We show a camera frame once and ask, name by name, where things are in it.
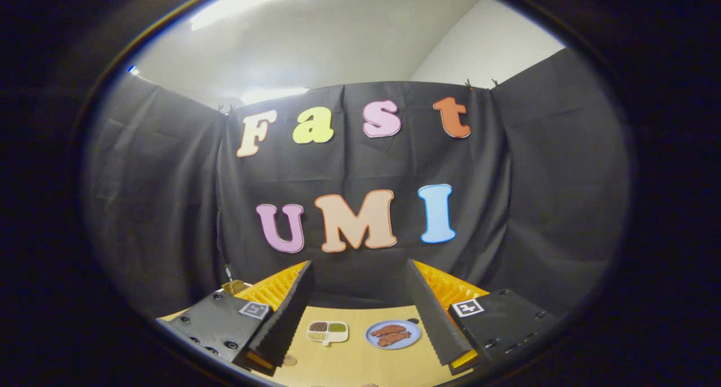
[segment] white wall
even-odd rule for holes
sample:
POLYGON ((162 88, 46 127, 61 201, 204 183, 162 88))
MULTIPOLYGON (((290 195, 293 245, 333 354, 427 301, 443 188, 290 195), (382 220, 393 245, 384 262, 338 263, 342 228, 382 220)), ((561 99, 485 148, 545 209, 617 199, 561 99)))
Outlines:
POLYGON ((496 0, 480 0, 438 42, 411 81, 494 87, 564 48, 556 38, 496 0))

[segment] coin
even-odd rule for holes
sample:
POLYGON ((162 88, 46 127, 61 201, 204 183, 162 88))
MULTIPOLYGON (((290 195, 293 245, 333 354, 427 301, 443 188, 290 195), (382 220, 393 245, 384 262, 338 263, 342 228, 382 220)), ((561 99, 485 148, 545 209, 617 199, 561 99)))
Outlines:
POLYGON ((293 356, 290 356, 290 354, 283 357, 283 366, 295 366, 297 362, 297 359, 293 356))

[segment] blue plate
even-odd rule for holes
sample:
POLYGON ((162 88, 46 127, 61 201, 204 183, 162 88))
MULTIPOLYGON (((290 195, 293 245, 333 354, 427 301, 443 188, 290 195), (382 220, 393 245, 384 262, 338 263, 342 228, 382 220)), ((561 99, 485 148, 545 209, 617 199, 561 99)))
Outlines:
POLYGON ((371 327, 368 328, 368 331, 366 331, 366 340, 368 340, 370 344, 379 349, 394 350, 407 348, 408 346, 414 344, 415 341, 418 340, 418 338, 420 338, 420 328, 418 328, 418 325, 408 321, 383 321, 371 325, 371 327), (378 340, 381 338, 372 336, 371 333, 380 330, 380 328, 383 328, 386 325, 404 326, 406 328, 406 331, 410 332, 410 338, 402 339, 392 345, 386 346, 385 348, 383 346, 378 346, 378 340))

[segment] purple letter u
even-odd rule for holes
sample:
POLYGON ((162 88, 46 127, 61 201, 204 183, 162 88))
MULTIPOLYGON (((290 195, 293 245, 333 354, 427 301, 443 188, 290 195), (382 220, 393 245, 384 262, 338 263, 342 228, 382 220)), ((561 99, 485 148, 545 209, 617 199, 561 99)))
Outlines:
POLYGON ((261 204, 255 208, 260 215, 260 223, 263 225, 265 240, 278 251, 285 253, 298 253, 304 245, 303 228, 301 227, 301 214, 303 207, 298 204, 283 206, 283 212, 288 215, 288 223, 291 226, 291 240, 284 241, 278 235, 278 228, 275 225, 275 213, 278 208, 275 205, 261 204))

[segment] green food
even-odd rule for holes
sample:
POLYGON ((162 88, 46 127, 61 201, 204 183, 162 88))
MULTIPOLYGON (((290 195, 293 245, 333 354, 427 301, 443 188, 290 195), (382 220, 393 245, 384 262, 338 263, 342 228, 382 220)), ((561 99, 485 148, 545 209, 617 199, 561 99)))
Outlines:
POLYGON ((331 332, 345 332, 345 324, 344 323, 331 323, 328 330, 331 332))

